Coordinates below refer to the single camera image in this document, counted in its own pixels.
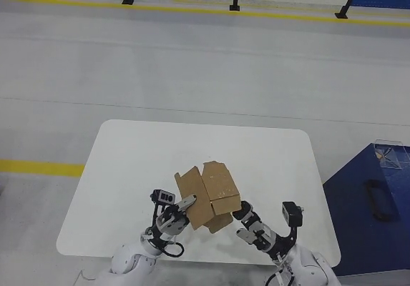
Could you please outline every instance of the concrete floor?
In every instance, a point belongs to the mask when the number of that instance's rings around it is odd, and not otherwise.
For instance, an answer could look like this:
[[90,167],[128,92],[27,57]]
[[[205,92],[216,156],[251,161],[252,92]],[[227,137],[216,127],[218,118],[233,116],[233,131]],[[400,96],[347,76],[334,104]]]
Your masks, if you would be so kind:
[[[0,2],[0,158],[84,164],[108,119],[302,129],[325,181],[376,139],[410,145],[410,29]],[[78,179],[0,183],[0,285],[108,266],[55,249]],[[161,262],[150,284],[271,271]]]

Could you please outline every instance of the blue container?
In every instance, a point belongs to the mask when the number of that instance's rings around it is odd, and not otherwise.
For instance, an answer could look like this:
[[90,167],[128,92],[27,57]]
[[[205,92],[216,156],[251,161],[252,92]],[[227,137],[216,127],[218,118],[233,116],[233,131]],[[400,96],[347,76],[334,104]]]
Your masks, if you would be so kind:
[[410,0],[353,0],[352,6],[410,9]]
[[341,250],[337,275],[410,269],[410,164],[382,167],[370,144],[323,187]]

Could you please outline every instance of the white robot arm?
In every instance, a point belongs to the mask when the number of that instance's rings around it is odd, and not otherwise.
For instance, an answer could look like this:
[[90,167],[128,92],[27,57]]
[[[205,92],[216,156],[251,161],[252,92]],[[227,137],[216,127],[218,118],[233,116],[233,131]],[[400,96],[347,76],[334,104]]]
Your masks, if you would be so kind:
[[[189,224],[185,211],[195,203],[196,196],[191,195],[174,204],[174,194],[156,189],[151,198],[155,203],[152,226],[140,235],[138,242],[117,249],[112,257],[111,268],[97,276],[95,285],[142,286],[161,254],[171,257],[183,254],[184,247],[171,240]],[[159,206],[162,206],[162,213],[157,216]],[[321,254],[296,244],[297,227],[302,225],[303,215],[295,203],[283,203],[283,216],[291,227],[287,237],[281,237],[265,225],[248,202],[242,201],[241,207],[240,211],[232,213],[245,227],[237,231],[237,236],[267,253],[278,266],[277,272],[268,278],[265,286],[274,277],[281,286],[341,286]],[[180,253],[175,255],[168,252],[168,245],[179,246]]]
[[281,237],[264,224],[246,201],[242,201],[241,210],[232,215],[245,227],[237,231],[237,236],[267,253],[278,266],[265,285],[277,277],[281,286],[341,286],[321,254],[296,244],[297,227],[303,224],[302,211],[294,202],[283,202],[283,216],[291,228],[287,237]]
[[[174,194],[156,189],[151,198],[155,203],[152,226],[140,235],[137,243],[122,245],[117,249],[112,257],[111,268],[97,276],[95,285],[142,286],[146,277],[154,270],[156,259],[161,254],[179,257],[184,253],[184,247],[171,240],[189,224],[185,210],[194,204],[197,197],[191,195],[174,204]],[[157,216],[159,206],[162,206],[162,213]],[[168,245],[179,246],[181,252],[176,255],[169,253]]]

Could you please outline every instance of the table top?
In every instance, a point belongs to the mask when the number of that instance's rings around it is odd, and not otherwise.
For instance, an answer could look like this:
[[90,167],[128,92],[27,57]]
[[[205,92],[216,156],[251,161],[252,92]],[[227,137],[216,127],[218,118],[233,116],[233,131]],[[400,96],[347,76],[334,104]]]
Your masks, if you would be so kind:
[[[223,162],[241,198],[281,236],[289,228],[282,201],[302,206],[298,243],[332,265],[341,254],[308,135],[301,130],[109,120],[101,126],[57,239],[63,255],[111,257],[136,242],[152,223],[150,194],[164,189],[180,200],[174,174]],[[272,265],[267,254],[238,238],[239,221],[214,235],[189,226],[177,237],[174,260]]]

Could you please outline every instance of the open cardboard box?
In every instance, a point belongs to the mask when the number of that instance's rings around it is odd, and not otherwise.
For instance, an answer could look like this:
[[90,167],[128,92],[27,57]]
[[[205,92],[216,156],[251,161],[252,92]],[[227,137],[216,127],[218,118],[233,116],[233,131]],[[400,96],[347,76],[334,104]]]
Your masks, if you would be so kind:
[[233,221],[231,212],[241,209],[240,193],[223,163],[207,162],[202,174],[195,166],[183,176],[176,173],[175,179],[182,198],[197,196],[186,211],[194,230],[205,225],[215,233]]

